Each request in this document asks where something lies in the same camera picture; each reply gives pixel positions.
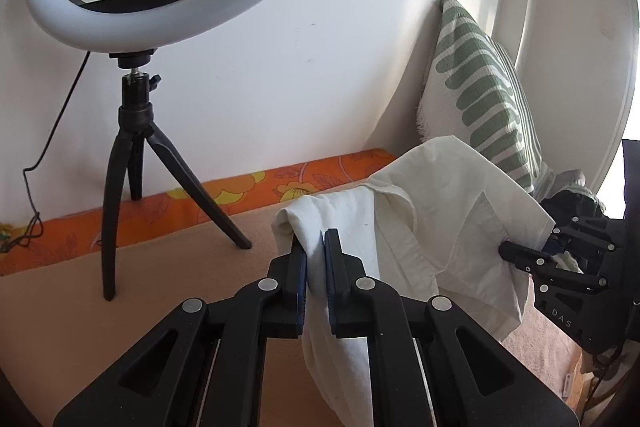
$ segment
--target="ring light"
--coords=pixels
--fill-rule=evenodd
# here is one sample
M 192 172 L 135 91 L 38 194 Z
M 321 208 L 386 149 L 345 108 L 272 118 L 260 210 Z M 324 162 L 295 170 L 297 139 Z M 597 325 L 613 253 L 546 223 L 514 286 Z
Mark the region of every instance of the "ring light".
M 138 52 L 199 35 L 261 0 L 178 0 L 129 13 L 104 13 L 72 0 L 27 0 L 38 25 L 69 46 L 102 53 Z

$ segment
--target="metal screw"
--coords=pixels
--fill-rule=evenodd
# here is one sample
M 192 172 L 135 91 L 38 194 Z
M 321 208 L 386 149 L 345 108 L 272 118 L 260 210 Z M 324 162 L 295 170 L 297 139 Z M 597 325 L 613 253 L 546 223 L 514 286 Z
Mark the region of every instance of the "metal screw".
M 360 277 L 356 281 L 356 286 L 361 290 L 372 290 L 376 287 L 376 282 L 371 277 Z
M 272 279 L 271 277 L 265 277 L 258 282 L 258 288 L 260 288 L 264 292 L 270 292 L 278 287 L 278 281 Z
M 202 309 L 202 301 L 200 299 L 187 299 L 182 303 L 183 311 L 187 313 L 199 312 Z
M 442 295 L 438 295 L 431 301 L 431 306 L 439 312 L 448 312 L 451 309 L 451 301 Z

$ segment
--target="green and white pillow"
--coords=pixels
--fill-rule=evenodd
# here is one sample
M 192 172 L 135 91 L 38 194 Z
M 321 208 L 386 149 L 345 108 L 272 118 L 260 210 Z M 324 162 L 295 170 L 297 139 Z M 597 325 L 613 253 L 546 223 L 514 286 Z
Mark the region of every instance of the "green and white pillow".
M 418 129 L 423 141 L 456 136 L 533 191 L 543 162 L 520 81 L 505 49 L 456 0 L 442 0 Z

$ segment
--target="black tripod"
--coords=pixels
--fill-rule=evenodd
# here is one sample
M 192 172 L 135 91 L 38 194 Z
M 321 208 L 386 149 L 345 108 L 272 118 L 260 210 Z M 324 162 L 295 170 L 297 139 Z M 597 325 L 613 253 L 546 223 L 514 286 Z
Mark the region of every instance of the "black tripod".
M 135 54 L 110 54 L 118 59 L 118 66 L 131 73 L 122 77 L 122 105 L 118 112 L 120 131 L 116 136 L 104 186 L 102 204 L 102 291 L 108 301 L 115 295 L 116 234 L 118 214 L 125 172 L 129 171 L 131 199 L 142 198 L 142 158 L 145 139 L 160 161 L 211 220 L 228 235 L 239 248 L 251 248 L 249 241 L 209 196 L 195 174 L 182 159 L 171 141 L 154 123 L 149 92 L 156 89 L 160 77 L 149 78 L 138 71 L 148 64 L 155 50 Z

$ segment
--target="black cable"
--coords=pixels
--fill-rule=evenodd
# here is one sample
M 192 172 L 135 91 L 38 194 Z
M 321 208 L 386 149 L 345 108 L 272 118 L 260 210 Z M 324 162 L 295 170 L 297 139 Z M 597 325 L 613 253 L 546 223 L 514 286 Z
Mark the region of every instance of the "black cable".
M 7 253 L 13 247 L 16 247 L 16 246 L 28 247 L 30 242 L 31 242 L 31 239 L 35 239 L 37 237 L 40 237 L 44 233 L 44 225 L 42 223 L 42 219 L 40 219 L 40 213 L 37 211 L 36 206 L 33 203 L 33 198 L 31 198 L 31 189 L 29 188 L 29 181 L 27 179 L 27 172 L 31 172 L 31 171 L 34 171 L 35 169 L 37 169 L 38 166 L 40 165 L 40 163 L 42 162 L 42 159 L 44 158 L 44 155 L 46 155 L 47 149 L 49 149 L 49 145 L 51 144 L 51 140 L 53 139 L 53 135 L 55 134 L 56 129 L 58 128 L 58 124 L 60 123 L 60 120 L 62 119 L 62 115 L 65 112 L 66 106 L 68 105 L 69 100 L 71 99 L 71 95 L 73 94 L 74 90 L 76 89 L 76 86 L 78 85 L 78 80 L 80 80 L 80 76 L 82 75 L 82 72 L 84 71 L 84 67 L 86 66 L 86 63 L 89 60 L 89 55 L 91 55 L 91 52 L 86 52 L 86 55 L 84 56 L 84 60 L 82 61 L 82 65 L 80 66 L 80 69 L 78 70 L 78 73 L 76 74 L 76 78 L 74 79 L 73 84 L 71 84 L 71 89 L 69 89 L 69 92 L 68 92 L 68 94 L 66 96 L 66 99 L 65 99 L 65 103 L 62 104 L 62 108 L 60 109 L 60 112 L 58 113 L 58 117 L 56 118 L 56 121 L 53 124 L 51 132 L 49 133 L 49 137 L 47 138 L 47 142 L 46 142 L 46 144 L 44 146 L 44 149 L 40 153 L 40 157 L 38 158 L 38 161 L 36 161 L 36 163 L 34 163 L 34 165 L 32 165 L 31 167 L 27 167 L 25 169 L 22 169 L 22 177 L 24 179 L 24 186 L 27 189 L 27 197 L 29 198 L 29 204 L 31 205 L 31 210 L 33 210 L 33 217 L 31 217 L 31 220 L 29 221 L 29 224 L 27 225 L 27 228 L 26 228 L 26 230 L 24 231 L 24 233 L 22 235 L 19 235 L 18 237 L 15 237 L 14 239 L 12 239 L 10 241 L 7 241 L 6 243 L 4 243 L 4 245 L 0 246 L 0 253 Z M 34 233 L 33 230 L 35 229 L 36 225 L 39 226 L 40 230 L 39 230 L 39 232 Z
M 613 352 L 613 355 L 611 355 L 611 358 L 609 359 L 609 362 L 607 362 L 607 365 L 605 365 L 602 371 L 602 376 L 598 378 L 596 385 L 594 385 L 589 391 L 589 394 L 587 395 L 587 400 L 585 400 L 584 407 L 582 408 L 582 413 L 580 413 L 580 423 L 582 423 L 582 420 L 584 420 L 584 415 L 589 410 L 589 407 L 588 407 L 589 402 L 593 399 L 600 384 L 604 380 L 604 377 L 607 376 L 607 373 L 609 372 L 609 369 L 611 369 L 611 366 L 614 364 L 614 362 L 616 362 L 616 360 L 619 359 L 620 356 L 622 355 L 622 350 L 625 347 L 625 341 L 629 336 L 631 327 L 633 326 L 633 324 L 636 321 L 636 318 L 638 317 L 639 311 L 640 311 L 640 297 L 635 296 L 633 299 L 633 304 L 631 306 L 630 313 L 629 313 L 629 318 L 626 322 L 625 333 L 623 335 L 622 341 L 620 342 L 620 345 L 616 348 L 616 350 Z

